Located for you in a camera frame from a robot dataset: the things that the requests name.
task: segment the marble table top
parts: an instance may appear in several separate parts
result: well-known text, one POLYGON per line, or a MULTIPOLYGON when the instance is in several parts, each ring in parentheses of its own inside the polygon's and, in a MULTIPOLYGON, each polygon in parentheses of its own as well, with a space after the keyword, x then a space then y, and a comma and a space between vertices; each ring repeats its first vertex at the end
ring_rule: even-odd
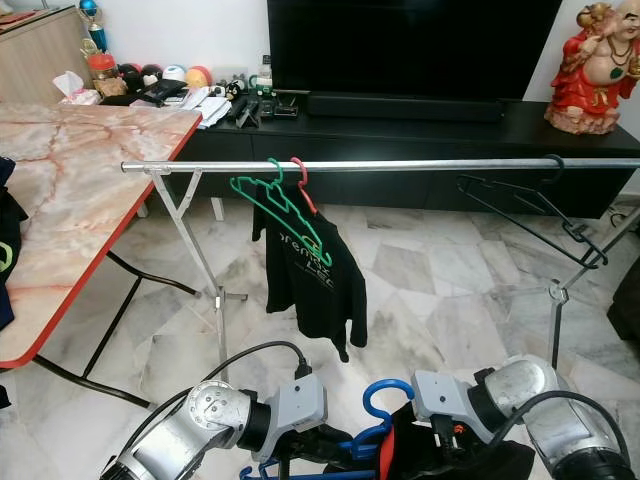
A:
POLYGON ((7 183, 29 215, 7 287, 15 320, 0 331, 0 368, 38 352, 91 273, 151 192, 123 161, 172 160, 200 121, 195 112, 0 103, 7 183))

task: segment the green hanger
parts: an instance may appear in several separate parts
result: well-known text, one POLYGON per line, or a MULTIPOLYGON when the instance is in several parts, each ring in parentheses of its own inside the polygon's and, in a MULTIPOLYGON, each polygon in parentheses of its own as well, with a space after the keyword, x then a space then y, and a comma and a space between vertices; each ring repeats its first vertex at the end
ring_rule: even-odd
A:
POLYGON ((278 161, 276 159, 274 159, 274 158, 270 158, 269 161, 271 163, 273 163, 278 168, 278 178, 276 178, 273 182, 266 183, 266 182, 264 182, 262 180, 258 180, 258 179, 251 178, 251 177, 232 177, 231 180, 230 180, 231 188, 233 188, 236 192, 238 192, 243 197, 247 198, 251 203, 255 203, 256 205, 258 205, 260 208, 262 208, 267 213, 269 213, 273 218, 278 220, 282 225, 287 227, 287 229, 293 235, 295 235, 295 237, 298 240, 300 240, 302 242, 302 244, 305 247, 307 247, 307 249, 313 255, 315 255, 318 259, 320 259, 320 261, 322 263, 324 263, 327 267, 330 267, 333 264, 333 260, 331 259, 331 255, 329 255, 326 252, 325 253, 322 252, 322 240, 320 240, 320 237, 318 236, 316 231, 313 229, 313 227, 309 224, 309 222, 307 222, 304 219, 304 217, 300 213, 300 210, 298 210, 298 208, 293 203, 291 203, 291 200, 289 200, 285 196, 284 192, 282 191, 282 187, 280 186, 282 184, 282 180, 284 178, 284 174, 282 172, 282 167, 280 166, 278 161), (244 192, 242 190, 242 186, 241 186, 242 183, 244 183, 244 182, 249 182, 251 185, 265 187, 265 191, 267 192, 267 198, 269 199, 269 201, 271 203, 273 203, 274 205, 276 205, 284 213, 290 213, 293 210, 293 212, 298 216, 298 219, 300 220, 300 222, 305 227, 307 227, 307 229, 309 229, 309 232, 313 236, 313 240, 311 238, 309 238, 309 236, 307 236, 307 235, 301 235, 300 233, 296 232, 295 229, 293 227, 291 227, 291 225, 289 225, 282 218, 280 218, 278 216, 278 214, 274 213, 268 206, 263 205, 257 199, 253 198, 251 195, 249 195, 248 193, 244 192), (279 195, 280 199, 284 200, 284 202, 280 202, 280 201, 278 201, 278 199, 273 198, 272 197, 272 193, 274 193, 274 192, 277 195, 279 195))

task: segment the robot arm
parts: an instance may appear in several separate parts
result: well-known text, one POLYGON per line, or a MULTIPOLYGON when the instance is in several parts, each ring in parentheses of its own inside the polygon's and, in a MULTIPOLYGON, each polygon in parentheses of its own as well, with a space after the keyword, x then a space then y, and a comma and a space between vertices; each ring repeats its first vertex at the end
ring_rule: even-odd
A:
MULTIPOLYGON (((471 386, 449 375, 418 371, 414 413, 428 421, 438 443, 452 446, 453 433, 438 430, 434 419, 468 425, 486 444, 507 419, 536 395, 559 390, 558 377, 546 361, 533 355, 510 359, 498 371, 476 374, 471 386)), ((551 398, 522 416, 529 437, 555 479, 629 479, 635 477, 600 414, 567 398, 551 398)))
POLYGON ((314 374, 280 387, 266 403, 208 380, 123 452, 101 480, 186 480, 207 450, 235 445, 266 462, 283 434, 309 430, 326 419, 326 390, 314 374))
MULTIPOLYGON (((479 372, 476 381, 471 386, 450 375, 413 375, 415 417, 432 425, 439 445, 457 448, 454 422, 490 444, 516 409, 538 394, 558 390, 555 371, 533 356, 513 358, 498 371, 479 372)), ((264 463, 278 456, 279 441, 326 419, 326 390, 315 374, 282 386, 265 403, 224 382, 205 381, 123 452, 101 480, 186 480, 207 450, 234 445, 252 451, 253 459, 264 463)), ((534 406, 522 420, 552 477, 634 479, 599 415, 583 405, 554 398, 534 406)), ((325 451, 339 455, 337 447, 325 451)))

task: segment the soundbar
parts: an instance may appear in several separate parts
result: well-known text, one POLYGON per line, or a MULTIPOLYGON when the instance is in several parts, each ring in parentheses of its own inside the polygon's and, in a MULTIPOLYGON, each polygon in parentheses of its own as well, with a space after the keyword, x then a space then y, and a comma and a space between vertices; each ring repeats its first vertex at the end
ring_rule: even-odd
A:
POLYGON ((393 118, 450 122, 495 123, 503 117, 502 102, 442 100, 399 95, 311 92, 309 115, 329 117, 393 118))

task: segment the black garment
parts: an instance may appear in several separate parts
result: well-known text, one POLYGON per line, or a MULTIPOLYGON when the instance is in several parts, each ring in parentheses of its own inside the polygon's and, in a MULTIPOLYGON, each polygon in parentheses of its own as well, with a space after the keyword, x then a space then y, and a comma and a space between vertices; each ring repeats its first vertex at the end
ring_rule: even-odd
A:
POLYGON ((613 295, 607 317, 622 340, 640 340, 640 258, 613 295))
POLYGON ((18 261, 20 222, 28 218, 4 186, 14 167, 13 160, 0 157, 0 329, 13 320, 9 295, 4 285, 18 261))
MULTIPOLYGON (((295 304, 300 331, 310 338, 330 338, 340 359, 348 362, 347 319, 352 321, 351 343, 356 347, 367 344, 364 277, 336 226, 320 213, 311 213, 297 186, 285 186, 283 190, 322 240, 323 252, 331 255, 332 265, 327 267, 277 219, 255 206, 253 241, 260 239, 262 229, 267 232, 267 313, 281 312, 295 304)), ((264 188, 258 188, 256 194, 262 204, 272 205, 264 188)), ((275 206, 273 211, 297 232, 307 231, 295 213, 286 214, 275 206)))
MULTIPOLYGON (((535 452, 526 445, 503 441, 482 462, 465 470, 451 470, 439 475, 429 472, 448 464, 442 448, 436 446, 433 430, 415 425, 411 403, 405 404, 393 416, 393 456, 386 480, 527 480, 533 468, 535 452)), ((477 458, 486 445, 467 428, 456 435, 458 445, 465 449, 464 461, 477 458)))

